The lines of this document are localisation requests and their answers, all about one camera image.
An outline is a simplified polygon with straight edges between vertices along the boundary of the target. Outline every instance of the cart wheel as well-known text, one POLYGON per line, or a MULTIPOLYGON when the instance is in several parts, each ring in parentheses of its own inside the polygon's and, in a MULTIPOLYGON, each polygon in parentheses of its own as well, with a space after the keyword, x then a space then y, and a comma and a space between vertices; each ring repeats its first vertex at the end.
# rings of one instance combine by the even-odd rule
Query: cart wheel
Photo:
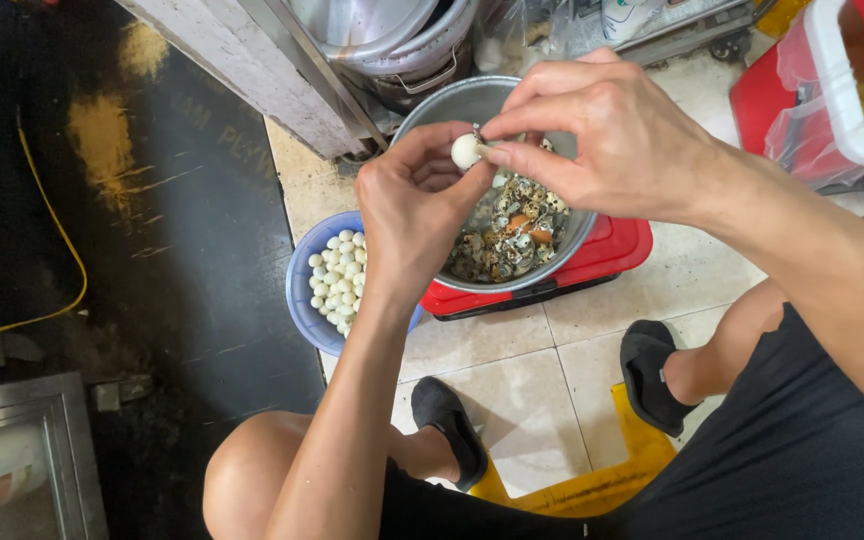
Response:
POLYGON ((749 54, 751 49, 752 34, 749 30, 730 33, 708 44, 708 51, 715 60, 729 64, 745 60, 745 55, 749 54))

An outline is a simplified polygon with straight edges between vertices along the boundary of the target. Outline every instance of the blue plastic basket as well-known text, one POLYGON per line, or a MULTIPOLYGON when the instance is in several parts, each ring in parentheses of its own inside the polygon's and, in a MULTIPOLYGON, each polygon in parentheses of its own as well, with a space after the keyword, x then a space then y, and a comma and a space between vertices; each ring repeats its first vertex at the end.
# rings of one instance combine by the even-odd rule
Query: blue plastic basket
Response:
MULTIPOLYGON (((312 267, 308 261, 312 254, 325 251, 329 239, 338 236, 343 229, 363 231, 362 214, 358 210, 338 213, 312 227, 302 240, 298 240, 285 276, 285 300, 289 304, 292 320, 309 343, 333 357, 342 353, 346 338, 309 303, 312 300, 312 287, 309 286, 312 267)), ((409 332, 419 324, 422 315, 423 309, 417 305, 409 320, 409 332)))

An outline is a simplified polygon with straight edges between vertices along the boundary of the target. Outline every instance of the yellow plastic stool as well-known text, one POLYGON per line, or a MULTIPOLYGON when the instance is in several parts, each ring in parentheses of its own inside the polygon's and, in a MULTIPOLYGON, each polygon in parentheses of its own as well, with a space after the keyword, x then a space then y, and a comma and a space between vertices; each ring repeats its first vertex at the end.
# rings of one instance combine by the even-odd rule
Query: yellow plastic stool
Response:
POLYGON ((629 451, 627 461, 511 498, 489 457, 486 474, 468 493, 504 507, 563 518, 602 515, 628 501, 666 468, 676 451, 665 433, 632 410, 624 383, 611 387, 611 395, 629 451))

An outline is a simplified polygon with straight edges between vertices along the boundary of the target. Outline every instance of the yellow wire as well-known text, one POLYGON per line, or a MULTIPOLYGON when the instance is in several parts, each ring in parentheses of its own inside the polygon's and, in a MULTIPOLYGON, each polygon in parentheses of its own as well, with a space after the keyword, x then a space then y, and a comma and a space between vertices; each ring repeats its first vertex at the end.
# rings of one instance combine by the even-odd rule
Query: yellow wire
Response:
POLYGON ((65 245, 68 246, 69 251, 72 252, 72 257, 74 257, 75 262, 78 263, 78 269, 81 270, 81 290, 78 291, 78 297, 74 301, 72 301, 72 303, 69 303, 68 305, 66 305, 66 307, 63 307, 55 313, 51 313, 43 317, 35 317, 34 319, 29 319, 28 321, 22 321, 20 323, 2 325, 0 326, 0 334, 14 328, 31 325, 33 323, 44 321, 45 319, 58 317, 63 313, 71 312, 72 309, 78 306, 79 302, 82 301, 83 297, 86 296, 86 288, 89 285, 89 277, 86 275, 86 265, 82 263, 82 259, 79 257, 79 252, 75 251, 75 246, 72 245, 72 240, 69 240, 69 236, 68 234, 66 234, 66 230, 63 228, 63 224, 59 222, 59 216, 57 216, 56 211, 52 209, 52 204, 49 203, 49 198, 45 196, 45 188, 42 187, 42 180, 39 178, 39 171, 36 170, 36 164, 32 161, 32 152, 29 151, 29 143, 25 140, 25 132, 22 131, 22 126, 18 127, 18 140, 22 142, 22 150, 25 150, 25 158, 29 161, 31 176, 35 178, 35 184, 38 186, 38 192, 42 194, 42 200, 45 201, 45 208, 49 209, 49 215, 52 216, 52 221, 55 222, 55 227, 62 235, 62 239, 65 240, 65 245))

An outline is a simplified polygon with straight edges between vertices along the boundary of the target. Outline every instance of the black shorts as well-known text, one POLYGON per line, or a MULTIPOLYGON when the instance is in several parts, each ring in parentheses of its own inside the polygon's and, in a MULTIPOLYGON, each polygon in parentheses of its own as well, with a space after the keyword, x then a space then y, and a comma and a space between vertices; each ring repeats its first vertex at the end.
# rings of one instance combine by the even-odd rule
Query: black shorts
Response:
POLYGON ((390 460, 380 538, 864 538, 864 395, 784 308, 719 408, 616 510, 532 514, 414 479, 390 460))

